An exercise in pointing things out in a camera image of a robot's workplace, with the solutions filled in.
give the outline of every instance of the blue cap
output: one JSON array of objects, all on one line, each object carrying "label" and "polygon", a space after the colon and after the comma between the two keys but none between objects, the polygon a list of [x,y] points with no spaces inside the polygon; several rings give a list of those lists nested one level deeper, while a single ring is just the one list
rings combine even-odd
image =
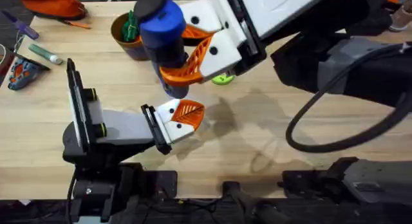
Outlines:
[{"label": "blue cap", "polygon": [[180,7],[167,0],[163,7],[140,23],[140,35],[148,48],[160,48],[181,38],[186,22]]}]

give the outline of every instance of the black cord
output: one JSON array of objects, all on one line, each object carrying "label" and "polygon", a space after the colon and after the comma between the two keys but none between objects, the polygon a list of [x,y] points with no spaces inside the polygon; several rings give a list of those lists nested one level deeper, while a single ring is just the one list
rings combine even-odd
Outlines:
[{"label": "black cord", "polygon": [[142,224],[146,223],[147,217],[149,216],[150,212],[152,211],[152,208],[153,208],[153,205],[151,205],[149,208],[147,208],[146,214],[145,214],[144,219],[142,221]]},{"label": "black cord", "polygon": [[300,144],[293,139],[293,131],[303,117],[303,115],[330,89],[338,83],[342,78],[344,78],[351,70],[357,68],[361,64],[374,59],[375,57],[379,57],[382,54],[393,53],[395,51],[399,51],[403,48],[403,44],[391,45],[385,48],[372,51],[365,56],[361,57],[353,64],[348,66],[345,70],[341,71],[336,77],[334,77],[331,81],[327,83],[323,88],[321,88],[310,100],[307,104],[305,104],[302,109],[296,114],[296,116],[290,121],[288,128],[286,130],[286,141],[288,144],[297,149],[299,151],[307,152],[307,153],[330,153],[334,151],[341,151],[344,149],[348,149],[350,147],[354,147],[359,144],[363,144],[367,141],[370,141],[386,131],[390,130],[392,127],[397,125],[400,121],[407,116],[407,114],[412,110],[412,91],[406,92],[405,96],[402,98],[398,106],[390,113],[386,118],[380,121],[378,124],[374,125],[373,127],[357,134],[346,138],[344,140],[339,140],[336,142],[332,142],[329,144],[320,144],[320,145],[306,145]]},{"label": "black cord", "polygon": [[215,200],[214,202],[211,202],[210,204],[207,204],[207,205],[198,205],[198,204],[186,202],[186,203],[184,203],[184,204],[196,206],[196,208],[194,208],[194,209],[192,209],[192,210],[190,210],[190,211],[186,211],[186,212],[172,211],[172,210],[162,210],[162,209],[156,208],[155,206],[152,206],[152,209],[153,209],[154,211],[156,211],[156,212],[161,213],[161,214],[181,214],[181,215],[192,214],[193,212],[196,212],[196,211],[199,211],[199,210],[202,210],[202,209],[203,209],[203,210],[207,210],[207,211],[209,211],[209,212],[214,212],[214,211],[216,211],[216,208],[215,208],[214,210],[209,210],[208,208],[211,207],[211,206],[213,206],[213,205],[216,205],[216,204],[217,204],[218,202],[220,202],[222,199],[223,199],[223,198],[217,199],[217,200]]},{"label": "black cord", "polygon": [[69,189],[67,191],[66,224],[73,224],[73,222],[71,221],[71,216],[70,216],[70,208],[71,208],[71,194],[73,193],[73,187],[75,185],[76,175],[77,175],[77,168],[75,168],[75,170],[73,172],[73,176],[71,177],[70,184],[69,184]]}]

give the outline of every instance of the green object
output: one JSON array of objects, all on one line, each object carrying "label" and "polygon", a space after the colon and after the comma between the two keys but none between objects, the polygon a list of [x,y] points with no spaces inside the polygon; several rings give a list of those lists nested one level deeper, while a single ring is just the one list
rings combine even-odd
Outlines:
[{"label": "green object", "polygon": [[122,35],[124,42],[132,42],[136,40],[139,35],[139,30],[137,26],[137,20],[133,15],[133,11],[129,12],[129,19],[123,24]]},{"label": "green object", "polygon": [[230,82],[232,82],[233,79],[234,79],[234,76],[233,76],[233,75],[227,76],[226,73],[224,73],[224,74],[222,74],[222,75],[219,75],[219,76],[214,77],[214,78],[212,79],[212,82],[215,83],[216,85],[224,86],[224,85],[227,85],[227,84],[229,84]]}]

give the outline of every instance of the green marker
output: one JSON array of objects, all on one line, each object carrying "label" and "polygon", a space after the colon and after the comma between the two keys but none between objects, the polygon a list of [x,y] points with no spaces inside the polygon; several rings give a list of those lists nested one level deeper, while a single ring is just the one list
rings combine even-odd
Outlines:
[{"label": "green marker", "polygon": [[37,46],[35,44],[31,44],[28,47],[29,50],[33,51],[37,55],[44,57],[45,59],[49,60],[50,62],[54,64],[62,64],[63,60],[60,59],[56,54],[50,53],[49,51],[45,50],[44,48],[41,48],[40,46]]}]

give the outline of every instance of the orange bag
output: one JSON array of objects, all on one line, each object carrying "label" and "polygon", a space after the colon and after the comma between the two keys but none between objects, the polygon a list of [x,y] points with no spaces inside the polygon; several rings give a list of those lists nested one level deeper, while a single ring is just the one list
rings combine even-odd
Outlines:
[{"label": "orange bag", "polygon": [[87,11],[78,0],[21,0],[23,5],[39,17],[76,21]]}]

